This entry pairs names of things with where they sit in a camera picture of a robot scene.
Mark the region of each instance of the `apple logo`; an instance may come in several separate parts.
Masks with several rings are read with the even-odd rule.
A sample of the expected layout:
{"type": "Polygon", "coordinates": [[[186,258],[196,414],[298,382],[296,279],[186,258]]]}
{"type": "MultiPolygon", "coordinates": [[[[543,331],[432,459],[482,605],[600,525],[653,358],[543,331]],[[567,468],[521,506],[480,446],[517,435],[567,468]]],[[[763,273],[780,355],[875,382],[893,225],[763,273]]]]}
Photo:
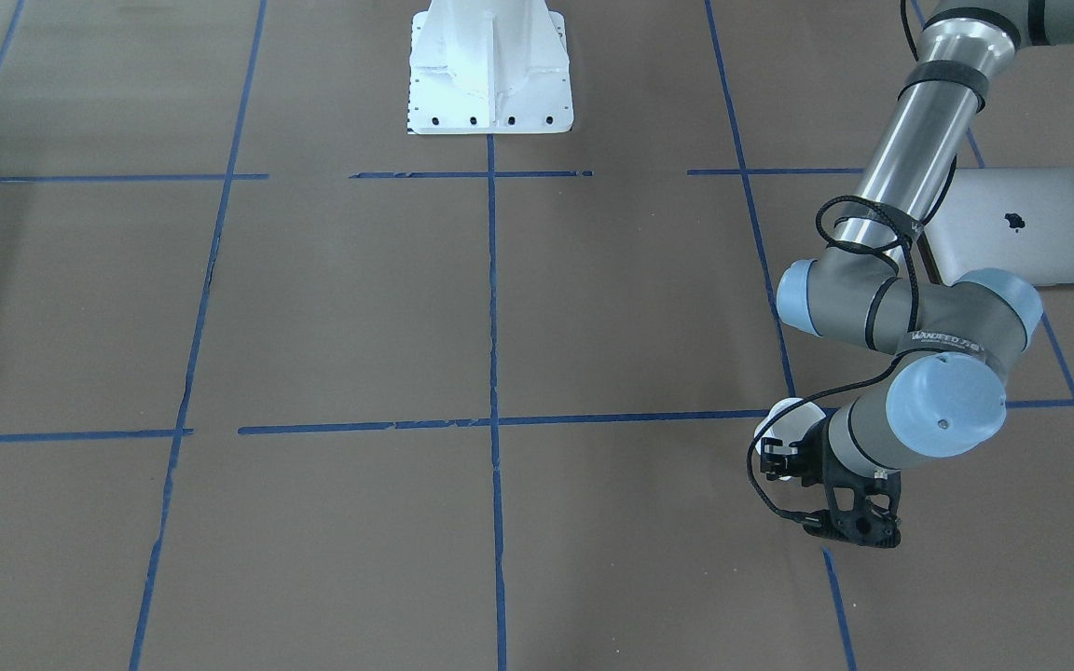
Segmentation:
{"type": "Polygon", "coordinates": [[[1027,220],[1024,220],[1017,213],[1006,214],[1005,221],[1010,222],[1010,229],[1014,230],[1014,233],[1020,233],[1027,227],[1027,220]]]}

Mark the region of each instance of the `white metal pedestal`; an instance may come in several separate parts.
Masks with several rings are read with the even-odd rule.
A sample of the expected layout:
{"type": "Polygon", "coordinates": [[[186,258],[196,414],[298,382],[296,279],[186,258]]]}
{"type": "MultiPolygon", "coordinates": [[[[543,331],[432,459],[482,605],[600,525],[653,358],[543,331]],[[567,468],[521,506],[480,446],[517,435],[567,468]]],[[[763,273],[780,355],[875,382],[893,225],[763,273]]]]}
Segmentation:
{"type": "Polygon", "coordinates": [[[413,17],[408,130],[566,132],[566,21],[545,0],[434,0],[413,17]]]}

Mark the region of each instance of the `blue tape grid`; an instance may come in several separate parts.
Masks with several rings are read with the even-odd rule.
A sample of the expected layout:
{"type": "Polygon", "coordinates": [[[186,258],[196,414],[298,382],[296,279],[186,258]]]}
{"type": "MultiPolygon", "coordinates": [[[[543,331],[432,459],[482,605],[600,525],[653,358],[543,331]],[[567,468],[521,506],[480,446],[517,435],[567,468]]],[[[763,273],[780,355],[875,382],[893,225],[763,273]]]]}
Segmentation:
{"type": "Polygon", "coordinates": [[[218,259],[218,248],[222,242],[222,227],[226,225],[227,207],[230,205],[230,188],[234,184],[235,165],[238,162],[238,146],[243,141],[244,122],[247,119],[247,102],[251,99],[251,82],[256,76],[256,62],[259,59],[259,42],[264,33],[264,17],[267,14],[267,0],[260,0],[259,14],[256,16],[256,34],[251,39],[251,54],[247,57],[247,75],[244,79],[243,94],[238,101],[238,114],[235,118],[234,136],[230,141],[230,160],[227,161],[227,172],[222,178],[222,195],[218,201],[218,216],[214,223],[214,238],[209,243],[208,262],[205,266],[205,279],[201,283],[201,301],[197,307],[197,323],[193,327],[193,340],[188,350],[188,365],[185,369],[185,394],[180,399],[180,407],[176,412],[176,428],[172,437],[172,447],[168,450],[168,471],[165,472],[165,485],[163,485],[163,499],[160,507],[160,531],[157,540],[151,545],[151,556],[148,561],[148,574],[144,585],[144,600],[140,604],[140,616],[135,624],[135,641],[131,646],[131,671],[140,668],[140,658],[144,653],[144,637],[148,616],[151,611],[151,595],[157,582],[157,572],[160,569],[160,552],[163,548],[163,538],[168,526],[168,509],[172,504],[173,472],[176,470],[176,462],[180,457],[182,439],[185,436],[185,420],[188,417],[188,403],[193,395],[193,375],[197,371],[197,356],[201,351],[202,333],[205,330],[205,315],[209,306],[209,286],[214,281],[214,268],[218,259]]]}
{"type": "Polygon", "coordinates": [[[749,218],[752,222],[753,240],[757,244],[757,259],[761,264],[761,275],[765,280],[765,297],[768,301],[768,310],[773,316],[773,327],[777,330],[777,345],[779,345],[781,355],[781,373],[785,377],[785,388],[789,395],[797,395],[794,386],[794,371],[789,369],[789,353],[785,348],[785,333],[781,331],[781,318],[777,313],[777,298],[773,293],[773,279],[768,271],[768,259],[765,256],[765,240],[759,228],[757,217],[757,201],[753,199],[753,184],[749,178],[749,164],[745,162],[745,146],[740,138],[740,123],[737,120],[737,110],[731,102],[731,88],[728,85],[728,69],[724,67],[724,50],[720,47],[720,33],[715,27],[715,12],[711,9],[711,0],[703,0],[707,8],[707,23],[711,28],[711,46],[715,49],[715,64],[720,71],[720,85],[724,88],[724,102],[728,106],[728,125],[731,127],[731,143],[737,149],[737,162],[740,164],[740,179],[745,187],[745,202],[749,203],[749,218]]]}
{"type": "MultiPolygon", "coordinates": [[[[233,142],[231,142],[230,161],[226,173],[221,174],[116,174],[116,175],[4,175],[0,177],[0,184],[31,184],[31,183],[146,183],[146,181],[221,181],[222,196],[218,216],[215,223],[215,234],[209,248],[208,272],[201,290],[200,309],[194,327],[194,335],[190,350],[190,361],[187,366],[187,382],[182,405],[178,411],[176,428],[161,429],[135,429],[135,431],[77,431],[77,433],[48,433],[48,434],[5,434],[0,435],[0,444],[3,442],[43,442],[43,441],[110,441],[110,439],[133,439],[133,438],[168,438],[173,439],[170,450],[170,463],[165,479],[165,492],[161,506],[160,533],[157,542],[153,545],[151,560],[149,561],[148,578],[145,582],[144,603],[141,606],[140,618],[136,624],[135,644],[132,647],[131,671],[137,670],[137,662],[144,642],[146,617],[150,610],[151,594],[155,586],[155,574],[159,567],[160,550],[162,548],[163,534],[166,527],[168,507],[171,505],[173,471],[178,462],[179,447],[182,438],[193,433],[192,428],[185,427],[187,418],[188,402],[192,394],[193,374],[195,371],[197,355],[200,351],[202,332],[204,330],[205,313],[208,309],[209,285],[213,280],[214,264],[217,261],[218,246],[221,243],[222,227],[226,221],[228,203],[230,203],[230,187],[234,181],[244,180],[265,180],[268,175],[265,173],[237,173],[235,163],[240,141],[242,141],[244,118],[246,117],[247,102],[251,93],[251,79],[255,75],[256,62],[259,52],[259,42],[263,33],[265,17],[265,0],[261,0],[259,17],[257,18],[256,35],[251,43],[251,54],[248,59],[247,77],[244,82],[243,99],[240,103],[240,111],[235,122],[233,142]]],[[[705,9],[708,13],[708,21],[711,29],[712,45],[715,49],[716,64],[720,71],[721,85],[724,86],[724,99],[727,102],[729,123],[731,126],[732,142],[737,149],[737,158],[740,166],[738,169],[698,169],[687,171],[692,177],[705,177],[705,175],[740,175],[745,188],[745,200],[750,208],[750,217],[753,224],[754,238],[757,240],[759,260],[761,260],[763,272],[767,280],[767,297],[770,302],[777,327],[779,327],[781,361],[789,391],[793,390],[793,375],[788,365],[788,353],[785,350],[784,336],[781,335],[781,322],[777,318],[775,305],[772,294],[772,283],[768,277],[767,261],[764,253],[764,242],[759,232],[759,218],[757,207],[752,191],[752,184],[749,179],[751,175],[775,175],[775,174],[857,174],[862,172],[856,166],[803,166],[802,169],[749,169],[743,157],[742,141],[739,131],[735,107],[731,101],[731,93],[728,86],[727,73],[724,68],[724,56],[722,55],[719,34],[715,27],[715,17],[710,0],[703,0],[705,9]]],[[[8,32],[3,39],[3,46],[0,49],[0,71],[3,67],[5,54],[8,54],[11,42],[16,33],[18,18],[25,8],[25,0],[17,0],[16,9],[12,14],[8,32]]],[[[975,135],[971,131],[968,133],[969,145],[971,145],[973,156],[977,160],[977,165],[985,166],[984,156],[979,150],[975,135]]],[[[331,433],[331,431],[379,431],[379,429],[423,429],[423,428],[451,428],[451,427],[475,427],[489,426],[491,428],[491,464],[493,464],[493,504],[495,524],[495,573],[496,573],[496,624],[498,624],[498,667],[506,668],[506,619],[505,619],[505,592],[503,577],[504,536],[503,536],[503,501],[499,493],[502,483],[499,482],[498,463],[498,428],[499,426],[520,425],[541,425],[541,424],[593,424],[593,423],[624,423],[624,421],[681,421],[681,420],[753,420],[767,414],[767,409],[738,409],[738,411],[712,411],[712,412],[669,412],[669,413],[615,413],[615,414],[584,414],[584,415],[537,415],[537,417],[499,417],[498,415],[498,331],[496,330],[496,246],[495,246],[495,179],[508,178],[571,178],[592,177],[592,171],[496,171],[495,170],[495,147],[494,138],[489,136],[489,171],[487,172],[366,172],[351,175],[352,179],[447,179],[447,178],[469,178],[489,180],[489,204],[490,204],[490,253],[491,253],[491,417],[478,418],[478,420],[405,420],[405,421],[383,421],[383,423],[350,423],[350,424],[315,424],[315,425],[286,425],[286,426],[247,426],[238,429],[238,434],[244,436],[268,435],[268,434],[314,434],[331,433]]],[[[1049,340],[1056,352],[1057,361],[1060,363],[1066,383],[1071,391],[1071,399],[1029,399],[1012,400],[1011,409],[1028,408],[1053,408],[1053,407],[1074,407],[1074,378],[1071,376],[1070,366],[1066,364],[1062,349],[1058,345],[1056,333],[1049,324],[1049,319],[1043,319],[1044,330],[1048,332],[1049,340]]],[[[837,615],[839,618],[841,638],[844,641],[844,653],[847,655],[848,668],[856,668],[856,660],[852,651],[852,637],[850,637],[846,617],[844,616],[843,599],[839,594],[839,582],[832,564],[830,552],[823,550],[824,561],[826,561],[828,578],[834,600],[837,615]]]]}

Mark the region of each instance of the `laptop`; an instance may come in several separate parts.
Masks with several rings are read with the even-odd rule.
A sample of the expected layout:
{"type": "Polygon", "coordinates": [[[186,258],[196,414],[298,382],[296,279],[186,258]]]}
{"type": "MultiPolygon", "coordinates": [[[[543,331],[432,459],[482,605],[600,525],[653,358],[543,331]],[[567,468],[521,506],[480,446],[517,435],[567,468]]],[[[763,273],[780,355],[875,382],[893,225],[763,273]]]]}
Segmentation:
{"type": "Polygon", "coordinates": [[[1074,169],[956,171],[925,238],[946,286],[982,267],[1074,285],[1074,169]]]}

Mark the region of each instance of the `robotic arm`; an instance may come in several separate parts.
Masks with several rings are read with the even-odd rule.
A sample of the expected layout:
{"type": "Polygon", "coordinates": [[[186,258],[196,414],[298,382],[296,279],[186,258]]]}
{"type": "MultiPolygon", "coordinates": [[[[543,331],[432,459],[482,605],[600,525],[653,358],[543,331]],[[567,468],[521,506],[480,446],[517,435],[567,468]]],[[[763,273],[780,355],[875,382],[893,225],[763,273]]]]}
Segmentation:
{"type": "Polygon", "coordinates": [[[971,272],[955,286],[919,286],[909,247],[937,207],[993,77],[1020,47],[1066,43],[1074,43],[1074,0],[939,4],[859,187],[819,209],[816,225],[830,245],[822,259],[794,263],[781,277],[777,307],[789,326],[895,355],[883,385],[801,436],[774,437],[771,429],[804,405],[797,400],[754,438],[767,479],[799,477],[826,491],[827,510],[777,509],[755,481],[750,450],[754,487],[807,533],[896,548],[900,471],[963,454],[1001,429],[1006,379],[1042,319],[1039,293],[1002,271],[971,272]],[[846,205],[827,234],[823,213],[839,203],[846,205]],[[899,277],[902,267],[908,280],[899,277]],[[852,507],[840,506],[839,490],[852,492],[852,507]]]}

